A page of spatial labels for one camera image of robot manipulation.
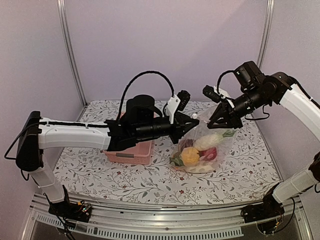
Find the dark maroon toy beet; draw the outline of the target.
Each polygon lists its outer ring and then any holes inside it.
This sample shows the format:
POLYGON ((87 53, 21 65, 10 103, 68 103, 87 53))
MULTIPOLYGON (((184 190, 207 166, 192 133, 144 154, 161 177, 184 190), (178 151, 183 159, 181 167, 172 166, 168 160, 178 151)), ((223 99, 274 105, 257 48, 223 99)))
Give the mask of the dark maroon toy beet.
POLYGON ((188 148, 188 147, 193 147, 194 145, 194 140, 193 139, 182 139, 178 143, 178 149, 180 152, 183 151, 183 149, 188 148))

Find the white toy cabbage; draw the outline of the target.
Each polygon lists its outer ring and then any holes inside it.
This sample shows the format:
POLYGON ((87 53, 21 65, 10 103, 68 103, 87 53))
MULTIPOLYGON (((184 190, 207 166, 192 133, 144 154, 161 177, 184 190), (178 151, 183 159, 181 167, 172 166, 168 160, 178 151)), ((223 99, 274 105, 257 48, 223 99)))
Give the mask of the white toy cabbage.
POLYGON ((226 130, 225 132, 215 132, 212 134, 204 135, 195 140, 193 147, 198 151, 205 151, 213 147, 219 146, 229 138, 233 138, 235 130, 226 130))

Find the clear zip top bag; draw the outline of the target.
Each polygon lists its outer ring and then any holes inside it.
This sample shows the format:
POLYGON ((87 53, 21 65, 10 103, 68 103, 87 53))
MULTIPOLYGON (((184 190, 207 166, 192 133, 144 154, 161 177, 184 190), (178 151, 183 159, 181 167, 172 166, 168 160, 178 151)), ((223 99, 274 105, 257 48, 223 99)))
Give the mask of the clear zip top bag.
POLYGON ((191 174, 206 174, 216 170, 227 157, 237 131, 207 127, 217 107, 214 105, 197 115, 199 125, 184 135, 169 158, 172 168, 191 174))

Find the yellow toy pear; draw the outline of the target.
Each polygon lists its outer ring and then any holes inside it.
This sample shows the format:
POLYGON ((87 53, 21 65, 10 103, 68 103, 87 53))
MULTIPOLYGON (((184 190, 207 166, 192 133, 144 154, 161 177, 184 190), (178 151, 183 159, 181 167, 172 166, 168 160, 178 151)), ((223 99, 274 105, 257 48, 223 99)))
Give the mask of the yellow toy pear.
POLYGON ((194 147, 186 147, 180 153, 180 158, 186 167, 193 167, 200 159, 199 151, 194 147))

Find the red knitted toy fruit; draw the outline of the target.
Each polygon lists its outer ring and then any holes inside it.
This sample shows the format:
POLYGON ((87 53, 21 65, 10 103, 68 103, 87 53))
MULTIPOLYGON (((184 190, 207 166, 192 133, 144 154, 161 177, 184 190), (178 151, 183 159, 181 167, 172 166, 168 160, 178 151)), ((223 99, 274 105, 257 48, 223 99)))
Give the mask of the red knitted toy fruit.
POLYGON ((199 156, 200 161, 213 161, 217 157, 217 148, 212 147, 210 149, 200 151, 199 156))

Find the white toy radish with leaves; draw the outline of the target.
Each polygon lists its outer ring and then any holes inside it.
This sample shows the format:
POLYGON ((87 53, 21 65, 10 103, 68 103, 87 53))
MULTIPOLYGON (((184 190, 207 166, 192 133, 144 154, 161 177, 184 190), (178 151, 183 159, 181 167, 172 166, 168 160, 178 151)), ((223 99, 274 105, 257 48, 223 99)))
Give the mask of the white toy radish with leaves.
POLYGON ((206 174, 219 167, 217 161, 200 161, 195 166, 174 166, 174 169, 191 174, 206 174))

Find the pink perforated plastic basket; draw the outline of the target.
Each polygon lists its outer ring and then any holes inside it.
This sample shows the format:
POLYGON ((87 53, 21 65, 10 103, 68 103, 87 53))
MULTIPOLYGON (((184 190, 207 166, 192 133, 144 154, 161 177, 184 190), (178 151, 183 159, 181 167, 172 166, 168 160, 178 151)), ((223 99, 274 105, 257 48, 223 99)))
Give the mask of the pink perforated plastic basket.
POLYGON ((151 154, 154 148, 154 141, 139 142, 136 146, 123 151, 106 151, 103 153, 108 160, 113 163, 133 164, 133 165, 149 165, 151 154))

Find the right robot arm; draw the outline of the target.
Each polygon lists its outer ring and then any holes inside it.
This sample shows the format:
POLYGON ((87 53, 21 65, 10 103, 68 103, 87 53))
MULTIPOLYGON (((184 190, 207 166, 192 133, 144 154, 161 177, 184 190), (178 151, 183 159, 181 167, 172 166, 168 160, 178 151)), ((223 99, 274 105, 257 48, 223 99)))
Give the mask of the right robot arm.
MULTIPOLYGON (((320 105, 292 76, 278 71, 265 75, 254 61, 247 61, 234 70, 223 72, 215 87, 205 86, 203 94, 218 106, 209 118, 209 129, 240 129, 242 118, 266 105, 276 104, 292 114, 312 135, 320 138, 320 105), (222 78, 232 73, 240 84, 242 94, 237 98, 225 96, 220 91, 222 78)), ((278 205, 302 194, 320 182, 320 155, 317 153, 310 165, 289 179, 274 186, 263 198, 258 213, 269 218, 278 205)))

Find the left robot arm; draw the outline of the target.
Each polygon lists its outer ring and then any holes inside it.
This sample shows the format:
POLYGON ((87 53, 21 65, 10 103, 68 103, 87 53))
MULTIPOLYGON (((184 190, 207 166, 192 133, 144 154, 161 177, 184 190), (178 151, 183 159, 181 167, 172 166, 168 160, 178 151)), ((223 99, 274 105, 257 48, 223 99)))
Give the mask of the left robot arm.
POLYGON ((119 112, 115 120, 104 122, 58 121, 33 111, 13 141, 17 151, 12 160, 20 170, 30 174, 63 217, 70 217, 75 211, 74 205, 68 201, 67 192, 53 171, 46 166, 42 157, 45 149, 72 147, 120 152, 164 136, 177 144, 200 122, 182 113, 187 103, 188 99, 174 95, 161 111, 153 97, 137 95, 120 103, 125 106, 125 112, 119 112))

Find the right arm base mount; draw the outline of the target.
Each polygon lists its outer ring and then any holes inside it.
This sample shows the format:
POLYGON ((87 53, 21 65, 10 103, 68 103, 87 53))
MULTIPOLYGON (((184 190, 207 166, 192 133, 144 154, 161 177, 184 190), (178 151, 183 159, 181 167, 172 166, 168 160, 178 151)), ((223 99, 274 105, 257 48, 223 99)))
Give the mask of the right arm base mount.
POLYGON ((257 225, 258 230, 265 235, 274 234, 283 220, 285 213, 282 203, 278 203, 272 195, 266 195, 260 204, 249 204, 241 209, 240 215, 245 223, 267 220, 257 225))

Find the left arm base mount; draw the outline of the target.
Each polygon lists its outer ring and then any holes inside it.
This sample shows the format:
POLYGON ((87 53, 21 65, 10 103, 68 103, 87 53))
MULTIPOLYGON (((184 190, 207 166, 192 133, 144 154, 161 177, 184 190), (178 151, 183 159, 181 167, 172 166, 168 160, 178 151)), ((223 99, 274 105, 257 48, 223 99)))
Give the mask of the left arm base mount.
POLYGON ((69 194, 63 185, 64 199, 58 203, 49 202, 48 212, 52 215, 65 218, 67 220, 75 220, 78 222, 88 223, 92 214, 92 205, 81 200, 77 203, 70 202, 69 194))

